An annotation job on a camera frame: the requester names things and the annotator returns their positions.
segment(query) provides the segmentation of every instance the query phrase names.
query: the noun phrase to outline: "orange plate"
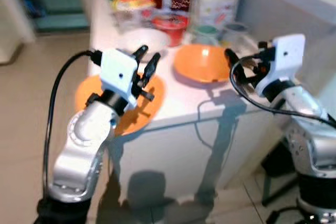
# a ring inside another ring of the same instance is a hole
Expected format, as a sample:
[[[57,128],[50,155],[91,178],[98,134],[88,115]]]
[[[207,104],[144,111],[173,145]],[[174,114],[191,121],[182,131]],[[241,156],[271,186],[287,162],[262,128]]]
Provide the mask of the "orange plate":
[[[208,45],[185,45],[175,55],[175,70],[202,83],[226,81],[230,69],[224,56],[225,48]]]
[[[115,135],[128,135],[145,127],[156,115],[162,105],[164,97],[164,84],[158,77],[154,76],[146,87],[146,91],[155,95],[152,102],[138,98],[138,107],[127,111],[118,124]],[[78,87],[75,96],[76,111],[83,110],[85,103],[92,93],[102,94],[99,76],[86,78]]]

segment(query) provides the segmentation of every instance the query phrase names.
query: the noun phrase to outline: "colorful packaging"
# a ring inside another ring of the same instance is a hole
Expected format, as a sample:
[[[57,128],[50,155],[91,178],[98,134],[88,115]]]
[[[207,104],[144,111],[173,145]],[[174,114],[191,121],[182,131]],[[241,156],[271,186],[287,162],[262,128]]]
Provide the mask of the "colorful packaging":
[[[110,0],[121,31],[151,25],[154,0]]]

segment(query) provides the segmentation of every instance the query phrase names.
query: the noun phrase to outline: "black stand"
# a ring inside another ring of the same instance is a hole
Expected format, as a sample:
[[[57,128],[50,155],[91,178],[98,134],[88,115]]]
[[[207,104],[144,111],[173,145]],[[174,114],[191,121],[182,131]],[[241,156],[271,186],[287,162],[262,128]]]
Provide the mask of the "black stand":
[[[264,182],[264,193],[261,201],[261,204],[264,207],[267,207],[269,204],[271,204],[272,202],[280,198],[282,195],[286,194],[289,190],[294,188],[297,184],[299,184],[299,178],[295,177],[272,195],[267,195],[270,188],[270,180],[271,180],[270,177],[266,177]]]

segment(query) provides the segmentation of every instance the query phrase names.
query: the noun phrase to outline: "kitchen counter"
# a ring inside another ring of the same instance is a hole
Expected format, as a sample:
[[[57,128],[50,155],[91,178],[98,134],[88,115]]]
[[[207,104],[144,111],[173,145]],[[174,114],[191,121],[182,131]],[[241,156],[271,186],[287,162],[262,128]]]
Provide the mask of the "kitchen counter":
[[[108,1],[95,0],[91,47],[118,47],[118,39]],[[172,65],[178,49],[169,48],[159,61],[156,75],[165,83],[165,98],[155,118],[144,129],[117,138],[109,147],[121,198],[133,190],[135,177],[139,178],[137,184],[146,185],[153,183],[153,174],[162,175],[164,195],[170,198],[223,188],[272,128],[271,115],[241,99],[229,82],[201,85],[175,74]],[[243,55],[251,53],[242,51]],[[99,71],[99,67],[89,63],[88,75]],[[251,96],[265,102],[255,94]],[[275,135],[271,138],[267,136],[265,152],[277,140]],[[155,189],[143,190],[147,190],[146,197],[133,201],[133,206],[158,204],[162,200]]]

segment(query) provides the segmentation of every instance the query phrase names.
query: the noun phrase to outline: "beige floor tile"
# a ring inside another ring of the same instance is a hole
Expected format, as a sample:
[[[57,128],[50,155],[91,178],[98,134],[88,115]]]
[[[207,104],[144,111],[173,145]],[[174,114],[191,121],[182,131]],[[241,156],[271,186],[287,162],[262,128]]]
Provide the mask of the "beige floor tile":
[[[271,193],[279,189],[292,177],[293,175],[287,175],[277,179],[273,179],[271,186],[272,188]],[[256,209],[264,222],[266,222],[267,218],[269,217],[270,213],[273,210],[278,210],[282,207],[296,205],[296,198],[298,196],[298,187],[289,191],[287,194],[283,195],[281,198],[279,198],[269,206],[267,207],[262,206],[261,198],[262,198],[262,190],[264,187],[263,183],[264,183],[264,174],[258,174],[256,175],[256,177],[251,177],[244,182],[248,194],[251,197],[252,201],[255,203]],[[301,219],[302,217],[300,213],[298,213],[297,211],[289,211],[287,213],[282,214],[278,219],[277,223],[279,224],[294,223]]]
[[[67,59],[89,45],[89,35],[38,38],[26,45],[11,65],[0,66],[0,102],[48,98],[58,71]],[[65,73],[60,93],[70,91],[86,77],[87,57],[79,59]]]
[[[41,197],[41,160],[33,158],[0,169],[1,223],[33,223]]]
[[[240,210],[233,210],[218,216],[211,216],[205,221],[189,222],[188,224],[263,224],[258,217],[257,211],[254,207],[243,208]]]
[[[0,108],[0,165],[42,156],[47,105],[34,99]]]
[[[207,223],[209,220],[217,220],[218,216],[239,212],[240,210],[253,210],[257,221],[260,221],[244,187],[220,190],[216,195],[213,202],[208,200],[204,201],[204,204],[194,200],[186,200],[184,202],[174,202],[165,207],[154,207],[152,208],[154,221],[155,223],[193,223],[194,221],[196,223],[205,223],[206,221]]]
[[[132,211],[124,208],[111,208],[102,211],[96,220],[90,220],[95,224],[152,224],[151,209]]]

